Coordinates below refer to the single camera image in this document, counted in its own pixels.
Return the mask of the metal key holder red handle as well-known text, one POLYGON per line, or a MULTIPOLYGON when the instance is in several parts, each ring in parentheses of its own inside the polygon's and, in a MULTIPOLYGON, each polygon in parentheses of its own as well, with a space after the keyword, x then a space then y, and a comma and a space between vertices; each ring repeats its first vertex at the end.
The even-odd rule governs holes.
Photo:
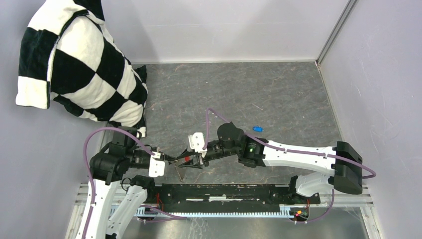
POLYGON ((177 160, 175 169, 176 173, 179 177, 179 180, 181 182, 184 182, 184 178, 186 176, 186 171, 189 166, 191 166, 192 157, 191 156, 185 156, 177 160))

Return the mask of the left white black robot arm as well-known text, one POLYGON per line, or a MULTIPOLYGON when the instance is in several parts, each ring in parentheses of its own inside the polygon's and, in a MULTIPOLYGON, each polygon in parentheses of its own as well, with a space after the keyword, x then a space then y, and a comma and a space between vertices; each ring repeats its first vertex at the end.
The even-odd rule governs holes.
POLYGON ((76 234, 78 239, 120 239, 136 210, 143 203, 156 198, 154 178, 162 176, 165 167, 174 159, 158 149, 148 149, 130 127, 103 127, 90 133, 84 142, 84 164, 88 170, 88 196, 82 221, 76 234), (111 130, 117 140, 109 142, 95 156, 88 159, 87 148, 98 132, 111 130), (132 167, 132 157, 146 160, 148 176, 135 176, 114 213, 112 201, 124 174, 132 167))

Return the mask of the key with blue tag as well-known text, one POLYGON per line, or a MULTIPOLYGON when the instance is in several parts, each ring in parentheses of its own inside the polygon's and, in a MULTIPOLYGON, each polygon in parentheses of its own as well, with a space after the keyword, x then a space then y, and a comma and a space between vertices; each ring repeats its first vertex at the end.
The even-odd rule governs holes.
POLYGON ((259 126, 254 126, 254 127, 252 128, 252 130, 253 130, 253 131, 255 131, 255 132, 262 132, 262 131, 263 131, 263 128, 261 128, 261 127, 259 127, 259 126))

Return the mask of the black white checkered cloth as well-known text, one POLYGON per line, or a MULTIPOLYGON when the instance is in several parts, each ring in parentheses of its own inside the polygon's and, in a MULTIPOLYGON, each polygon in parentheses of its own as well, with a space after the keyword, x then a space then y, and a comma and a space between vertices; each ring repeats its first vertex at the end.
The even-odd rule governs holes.
POLYGON ((99 0, 47 0, 20 45, 17 95, 21 107, 70 114, 146 137, 147 68, 134 67, 106 28, 99 0))

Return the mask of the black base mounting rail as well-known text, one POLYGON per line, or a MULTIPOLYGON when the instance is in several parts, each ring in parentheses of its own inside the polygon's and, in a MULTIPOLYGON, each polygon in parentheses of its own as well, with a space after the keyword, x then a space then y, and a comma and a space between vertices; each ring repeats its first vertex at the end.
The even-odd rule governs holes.
POLYGON ((167 213, 269 213, 280 205, 321 203, 318 193, 296 194, 277 184, 161 184, 148 190, 146 204, 163 206, 167 213))

